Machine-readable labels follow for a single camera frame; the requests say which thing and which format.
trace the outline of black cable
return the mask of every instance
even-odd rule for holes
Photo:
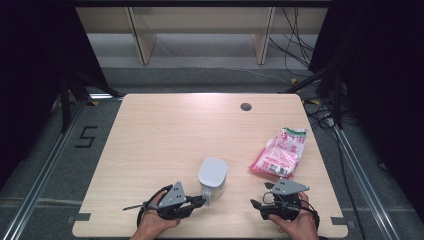
[[[362,221],[361,221],[361,218],[359,217],[358,209],[356,208],[355,201],[353,200],[353,197],[352,197],[352,192],[350,191],[350,187],[349,187],[349,184],[347,182],[346,171],[345,171],[345,166],[344,166],[344,161],[343,161],[343,152],[342,152],[342,147],[341,147],[341,141],[340,141],[340,138],[338,137],[338,135],[336,134],[335,130],[332,129],[332,131],[333,131],[333,133],[334,133],[334,135],[336,136],[336,139],[337,139],[337,149],[339,151],[340,165],[341,165],[342,175],[343,175],[343,182],[346,186],[346,190],[347,190],[347,193],[348,193],[348,196],[349,196],[349,200],[352,203],[352,208],[353,208],[353,211],[355,213],[356,219],[358,219],[358,225],[359,225],[359,229],[361,231],[362,239],[366,240],[365,231],[364,231],[364,228],[362,226]]]
[[[319,118],[319,117],[317,116],[317,115],[318,115],[318,113],[323,113],[323,112],[328,112],[328,113],[330,113],[330,115],[327,115],[327,116],[325,116],[324,118]],[[349,187],[349,184],[348,184],[348,182],[347,182],[346,171],[345,171],[345,164],[344,164],[344,158],[343,158],[343,150],[342,150],[342,146],[341,146],[341,140],[340,140],[340,138],[338,137],[338,135],[337,135],[337,133],[336,133],[336,130],[334,129],[334,128],[335,128],[335,125],[334,125],[334,124],[329,125],[328,123],[326,123],[326,122],[324,122],[324,121],[323,121],[323,120],[324,120],[324,119],[326,119],[326,118],[332,118],[331,110],[324,109],[324,105],[321,105],[321,106],[317,109],[317,111],[315,111],[314,113],[308,113],[308,112],[306,112],[306,113],[307,113],[307,116],[308,116],[308,117],[312,117],[312,118],[314,118],[314,119],[316,119],[316,120],[317,120],[317,121],[316,121],[315,123],[313,123],[313,124],[316,124],[316,126],[320,126],[320,127],[321,127],[321,128],[323,128],[323,129],[331,129],[331,131],[333,132],[334,136],[336,137],[337,150],[338,150],[338,152],[339,152],[339,159],[340,159],[340,166],[341,166],[341,170],[342,170],[343,182],[344,182],[344,185],[345,185],[345,187],[346,187],[346,191],[347,191],[347,194],[348,194],[348,196],[349,196],[349,200],[350,200],[350,202],[351,202],[351,204],[352,204],[352,208],[353,208],[353,211],[354,211],[355,217],[356,217],[356,219],[358,220],[358,225],[359,225],[359,229],[360,229],[360,231],[361,231],[362,239],[363,239],[363,240],[366,240],[365,231],[364,231],[364,228],[363,228],[363,226],[362,226],[362,222],[361,222],[361,219],[360,219],[360,217],[359,217],[359,213],[358,213],[358,210],[357,210],[357,208],[356,208],[356,204],[355,204],[355,201],[354,201],[354,199],[353,199],[352,192],[351,192],[350,187]]]
[[[296,56],[295,54],[287,51],[286,49],[282,48],[280,45],[278,45],[271,37],[269,38],[269,40],[271,40],[271,42],[278,48],[280,49],[282,52],[290,55],[292,58],[296,59],[297,61],[299,61],[303,66],[308,67],[308,63],[305,62],[304,60],[302,60],[301,58],[299,58],[298,56]]]
[[[286,11],[285,11],[285,9],[284,9],[284,7],[282,8],[283,9],[283,13],[284,13],[284,16],[286,17],[286,20],[287,20],[287,22],[289,23],[289,26],[290,26],[290,29],[291,29],[291,31],[292,31],[292,36],[290,37],[290,42],[294,42],[292,39],[293,39],[293,35],[296,37],[296,39],[297,39],[297,41],[298,41],[298,43],[299,43],[299,47],[300,47],[300,51],[301,51],[301,53],[302,53],[302,56],[303,56],[303,58],[304,58],[304,61],[305,62],[307,62],[306,61],[306,59],[305,59],[305,55],[307,56],[307,58],[309,59],[309,55],[307,55],[307,53],[306,53],[306,51],[305,51],[305,49],[304,49],[304,47],[303,47],[303,45],[302,45],[302,42],[303,42],[303,40],[300,38],[300,36],[299,36],[299,28],[298,28],[298,26],[297,26],[297,18],[298,18],[298,14],[299,14],[299,8],[295,8],[294,10],[294,26],[292,26],[292,24],[291,24],[291,21],[290,21],[290,19],[289,19],[289,17],[288,17],[288,15],[287,15],[287,13],[286,13]]]

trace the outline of cable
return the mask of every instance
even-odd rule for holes
[[[317,115],[318,113],[322,113],[322,112],[326,112],[326,111],[328,111],[331,114],[331,111],[324,109],[324,105],[322,105],[322,106],[320,106],[318,108],[318,110],[316,112],[314,112],[312,114],[311,113],[307,113],[307,115],[308,115],[308,117],[313,117],[314,119],[318,119],[317,121],[320,122],[320,123],[322,123],[322,119],[329,118],[329,116],[331,116],[331,115],[326,115],[324,118],[319,118],[318,116],[313,116],[313,115],[314,114]],[[352,204],[352,208],[353,208],[355,217],[358,220],[358,225],[359,225],[359,229],[361,231],[362,239],[363,240],[366,240],[365,231],[364,231],[364,228],[362,226],[362,221],[361,221],[361,219],[359,217],[359,213],[358,213],[358,210],[356,208],[356,204],[355,204],[355,201],[353,199],[352,192],[351,192],[350,187],[349,187],[349,184],[347,182],[346,171],[345,171],[345,164],[344,164],[344,158],[343,158],[343,150],[342,150],[342,146],[341,146],[342,143],[341,143],[338,135],[336,134],[336,131],[334,130],[334,127],[335,127],[334,123],[332,125],[330,125],[328,123],[324,123],[324,125],[326,125],[326,127],[324,127],[323,129],[330,129],[332,131],[332,133],[334,134],[335,138],[336,138],[337,150],[339,152],[340,166],[341,166],[342,176],[343,176],[343,182],[344,182],[344,185],[346,187],[346,191],[347,191],[347,194],[349,196],[349,200],[350,200],[350,202]]]
[[[287,13],[286,13],[286,11],[285,11],[285,8],[283,7],[282,8],[283,9],[283,13],[284,13],[284,16],[285,16],[285,18],[286,18],[286,20],[287,20],[287,22],[289,23],[289,26],[290,26],[290,29],[291,29],[291,31],[292,31],[292,35],[291,35],[291,37],[290,37],[290,39],[289,39],[289,44],[288,44],[288,46],[287,46],[287,49],[288,49],[288,47],[289,47],[289,45],[290,45],[290,43],[291,42],[294,42],[292,39],[293,39],[293,36],[295,36],[296,37],[296,39],[297,39],[297,43],[298,43],[298,45],[299,45],[299,47],[300,47],[300,51],[301,51],[301,53],[302,53],[302,56],[303,56],[303,58],[304,58],[304,61],[305,62],[307,62],[306,61],[306,58],[308,58],[308,60],[309,60],[309,62],[310,62],[310,57],[309,57],[309,55],[306,53],[306,51],[305,51],[305,47],[302,45],[302,43],[303,44],[306,44],[301,38],[300,38],[300,36],[299,36],[299,27],[297,26],[297,18],[298,18],[298,14],[299,14],[299,8],[294,8],[294,25],[292,25],[291,24],[291,21],[290,21],[290,19],[289,19],[289,17],[288,17],[288,15],[287,15]]]

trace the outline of human hand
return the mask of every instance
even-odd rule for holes
[[[300,192],[299,197],[302,199],[302,207],[309,208],[309,197],[304,192]],[[270,214],[268,218],[280,227],[279,232],[286,232],[293,240],[319,239],[314,217],[306,210],[301,209],[296,219],[291,222],[274,214]]]
[[[159,194],[153,202],[157,204],[159,199],[166,192]],[[156,213],[156,210],[148,210],[141,218],[137,231],[130,240],[153,240],[157,238],[163,231],[178,226],[181,219],[165,220]]]

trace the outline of pink plastic bag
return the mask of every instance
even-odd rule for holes
[[[292,178],[305,147],[306,129],[283,128],[270,139],[249,169],[277,177]]]

